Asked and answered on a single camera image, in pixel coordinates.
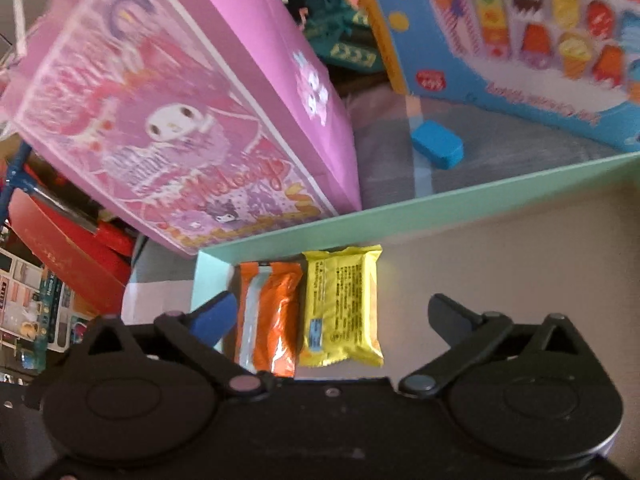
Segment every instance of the my melody character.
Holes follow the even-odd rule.
[[[232,97],[226,78],[200,67],[148,82],[121,102],[105,136],[111,144],[153,148],[167,164],[193,169],[240,160],[259,133],[257,119]]]
[[[326,86],[321,83],[318,70],[306,60],[301,52],[294,54],[294,59],[300,69],[296,75],[298,94],[302,99],[306,113],[309,119],[318,118],[320,124],[325,126],[329,91]]]

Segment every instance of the pink cartoon illustration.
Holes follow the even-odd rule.
[[[176,227],[187,235],[207,235],[216,227],[216,223],[210,215],[197,210],[174,212],[168,223],[171,227]]]
[[[321,83],[318,70],[306,60],[301,52],[297,53],[294,59],[300,67],[300,72],[296,75],[296,79],[298,82],[298,94],[302,99],[306,113],[310,119],[318,117],[322,126],[325,126],[329,91]]]
[[[130,78],[151,72],[170,75],[196,64],[158,25],[157,13],[150,0],[115,0],[107,13],[107,28],[122,48],[122,62]]]
[[[249,89],[174,10],[87,6],[30,96],[28,129],[114,208],[189,254],[326,216]],[[306,114],[325,126],[326,73],[302,53],[294,61]]]
[[[220,200],[208,202],[204,206],[204,211],[216,222],[229,224],[229,227],[237,227],[240,221],[240,215],[231,199],[226,200],[226,202],[221,202]]]
[[[263,184],[258,183],[246,190],[247,206],[249,214],[254,218],[259,218],[265,214],[281,216],[283,211],[273,197],[273,192]]]

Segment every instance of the gray fabric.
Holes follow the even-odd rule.
[[[360,196],[365,209],[415,196],[408,120],[373,122],[354,131]]]
[[[618,152],[594,140],[518,117],[473,106],[428,117],[461,137],[465,158],[452,170],[433,170],[433,191],[442,193],[578,164]]]
[[[186,259],[146,236],[139,236],[134,252],[130,283],[192,280],[196,259]]]
[[[387,86],[347,100],[354,124],[364,208],[477,186],[536,171],[560,168],[618,152],[559,128],[472,105],[421,99],[409,117],[407,99]],[[414,164],[411,131],[436,121],[462,138],[465,158],[452,170],[423,171]]]

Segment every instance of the teal box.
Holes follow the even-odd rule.
[[[376,243],[393,235],[443,229],[607,186],[640,188],[640,154],[533,173],[409,200],[359,213],[216,245],[200,251],[191,309],[227,290],[234,266],[308,250]]]

